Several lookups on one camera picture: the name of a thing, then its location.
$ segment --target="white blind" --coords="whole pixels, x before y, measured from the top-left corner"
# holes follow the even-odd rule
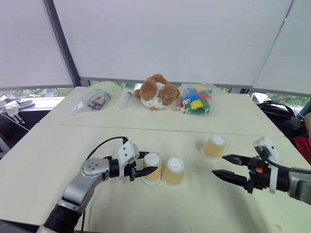
[[[72,85],[41,0],[2,0],[0,89]]]
[[[296,0],[254,88],[311,94],[311,1]]]
[[[253,85],[291,0],[54,0],[82,77]]]

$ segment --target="brown teddy bear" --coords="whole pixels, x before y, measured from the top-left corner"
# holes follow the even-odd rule
[[[151,110],[156,110],[169,107],[179,94],[177,87],[169,84],[161,74],[155,74],[144,81],[141,88],[134,92],[134,97]]]

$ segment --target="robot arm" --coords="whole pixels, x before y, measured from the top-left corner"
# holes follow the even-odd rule
[[[271,193],[275,193],[275,190],[287,192],[291,198],[311,205],[311,170],[283,166],[278,168],[266,163],[268,161],[277,165],[278,162],[278,152],[268,137],[254,142],[254,148],[260,157],[249,158],[235,154],[223,156],[233,164],[247,166],[249,179],[226,170],[212,172],[223,181],[244,187],[248,193],[252,193],[254,188],[262,190],[269,187]]]
[[[136,159],[143,158],[147,152],[139,152],[137,146],[127,141],[118,151],[118,158],[103,159],[92,158],[86,160],[80,172],[68,184],[63,195],[50,213],[50,216],[40,226],[37,233],[70,233],[73,232],[81,214],[85,211],[95,187],[102,181],[112,177],[130,177],[133,181],[136,177],[141,177],[154,172],[157,167],[145,167],[137,171]]]

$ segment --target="teddy bear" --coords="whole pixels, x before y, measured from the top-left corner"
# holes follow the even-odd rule
[[[177,87],[161,75],[155,74],[144,81],[139,90],[135,90],[134,97],[151,110],[168,108],[179,98]]]

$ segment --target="table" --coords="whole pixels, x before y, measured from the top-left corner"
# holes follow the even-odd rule
[[[116,90],[112,101],[101,111],[85,111],[70,116],[81,98],[84,87],[77,87],[40,122],[81,126],[169,130],[202,133],[283,136],[268,117],[242,94],[219,94],[215,97],[216,116],[178,114],[174,109],[151,111],[134,99],[129,108],[120,110],[118,103],[126,90]]]
[[[247,168],[225,160],[211,162],[200,153],[210,133],[175,132],[38,123],[0,161],[0,219],[42,224],[81,163],[100,142],[125,135],[140,150],[163,160],[185,162],[185,180],[172,189],[163,182],[148,186],[140,179],[109,179],[97,186],[86,210],[85,230],[131,232],[306,233],[311,206],[286,193],[254,190],[221,181],[213,169],[247,176]],[[255,156],[256,135],[221,134],[225,154]],[[283,136],[271,136],[285,166],[310,168]],[[94,157],[116,156],[121,141],[111,141]]]

